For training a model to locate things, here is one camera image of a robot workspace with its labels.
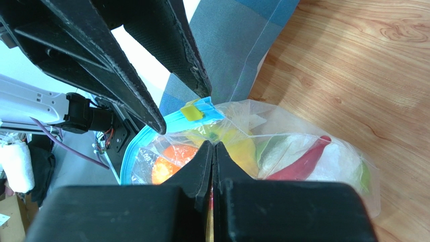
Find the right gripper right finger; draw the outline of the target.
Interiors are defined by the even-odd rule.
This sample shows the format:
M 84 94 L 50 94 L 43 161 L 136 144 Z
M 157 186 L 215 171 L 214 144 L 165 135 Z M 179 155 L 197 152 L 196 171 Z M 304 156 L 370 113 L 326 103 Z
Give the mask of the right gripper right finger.
M 334 182 L 255 180 L 214 147 L 215 241 L 377 241 L 360 196 Z

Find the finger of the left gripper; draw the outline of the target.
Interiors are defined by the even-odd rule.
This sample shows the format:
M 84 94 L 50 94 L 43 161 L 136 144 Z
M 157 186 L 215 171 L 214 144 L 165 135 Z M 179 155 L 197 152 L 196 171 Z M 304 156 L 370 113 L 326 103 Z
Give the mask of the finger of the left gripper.
M 92 1 L 109 29 L 125 31 L 197 96 L 212 86 L 192 34 L 183 1 Z
M 42 72 L 97 95 L 164 134 L 167 125 L 112 34 L 129 1 L 1 1 L 1 24 Z

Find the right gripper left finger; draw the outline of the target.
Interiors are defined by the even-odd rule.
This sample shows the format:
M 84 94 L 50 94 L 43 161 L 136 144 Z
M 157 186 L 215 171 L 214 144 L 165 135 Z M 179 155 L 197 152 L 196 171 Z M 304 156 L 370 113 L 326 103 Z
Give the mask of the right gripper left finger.
M 160 185 L 54 190 L 26 241 L 205 241 L 213 146 Z

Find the clear zip top bag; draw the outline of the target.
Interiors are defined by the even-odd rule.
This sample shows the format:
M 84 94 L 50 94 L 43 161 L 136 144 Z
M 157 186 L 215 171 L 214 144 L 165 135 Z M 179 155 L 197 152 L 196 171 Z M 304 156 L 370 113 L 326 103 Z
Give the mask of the clear zip top bag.
M 252 178 L 347 183 L 371 217 L 381 212 L 379 171 L 368 156 L 279 106 L 249 99 L 215 105 L 207 97 L 182 105 L 165 121 L 166 134 L 144 127 L 132 139 L 121 185 L 161 184 L 209 141 L 223 143 Z

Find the fake orange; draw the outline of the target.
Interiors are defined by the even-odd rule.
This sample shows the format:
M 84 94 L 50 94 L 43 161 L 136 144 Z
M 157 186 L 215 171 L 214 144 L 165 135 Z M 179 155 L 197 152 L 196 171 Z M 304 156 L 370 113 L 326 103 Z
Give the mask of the fake orange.
M 161 184 L 185 166 L 197 153 L 198 148 L 189 145 L 170 145 L 159 156 L 151 172 L 153 184 Z

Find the fake red chili pepper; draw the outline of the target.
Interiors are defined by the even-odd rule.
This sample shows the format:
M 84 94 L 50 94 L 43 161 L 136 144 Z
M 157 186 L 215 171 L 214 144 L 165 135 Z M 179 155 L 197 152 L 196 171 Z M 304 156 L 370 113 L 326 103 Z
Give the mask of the fake red chili pepper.
M 266 180 L 306 180 L 315 170 L 324 149 L 332 142 L 329 136 L 319 137 L 312 146 L 289 166 L 269 175 Z

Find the fake banana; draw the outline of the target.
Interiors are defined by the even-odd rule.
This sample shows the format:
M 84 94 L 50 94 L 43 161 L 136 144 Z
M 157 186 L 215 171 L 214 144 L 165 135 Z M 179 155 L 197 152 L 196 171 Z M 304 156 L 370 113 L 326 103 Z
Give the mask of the fake banana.
M 251 177 L 257 177 L 259 168 L 256 160 L 256 145 L 252 132 L 240 129 L 232 123 L 206 124 L 185 131 L 185 136 L 199 146 L 208 140 L 216 144 L 222 142 L 229 156 Z

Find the yellow zip slider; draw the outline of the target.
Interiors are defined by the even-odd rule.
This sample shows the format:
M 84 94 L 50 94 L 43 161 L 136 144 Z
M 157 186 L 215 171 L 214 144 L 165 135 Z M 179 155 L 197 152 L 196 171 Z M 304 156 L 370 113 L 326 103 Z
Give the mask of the yellow zip slider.
M 186 104 L 180 108 L 180 112 L 189 122 L 201 120 L 204 118 L 204 113 L 200 111 L 193 103 Z

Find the fake white cauliflower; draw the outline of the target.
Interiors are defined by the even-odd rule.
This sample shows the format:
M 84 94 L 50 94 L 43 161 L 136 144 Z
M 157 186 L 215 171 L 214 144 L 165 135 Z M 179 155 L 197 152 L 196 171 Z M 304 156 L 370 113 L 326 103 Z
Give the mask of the fake white cauliflower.
M 318 139 L 308 134 L 292 134 L 270 138 L 259 155 L 258 179 L 289 166 L 300 158 Z M 345 182 L 353 186 L 368 178 L 368 170 L 353 148 L 336 138 L 325 147 L 313 173 L 306 180 Z

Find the plaid pillow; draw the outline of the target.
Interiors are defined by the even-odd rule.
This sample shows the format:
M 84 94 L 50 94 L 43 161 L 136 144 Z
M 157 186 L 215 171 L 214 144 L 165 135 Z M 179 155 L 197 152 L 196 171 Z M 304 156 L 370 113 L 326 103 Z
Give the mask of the plaid pillow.
M 192 34 L 212 85 L 214 104 L 248 97 L 268 50 L 298 1 L 184 1 Z M 196 95 L 123 27 L 112 31 L 162 115 Z

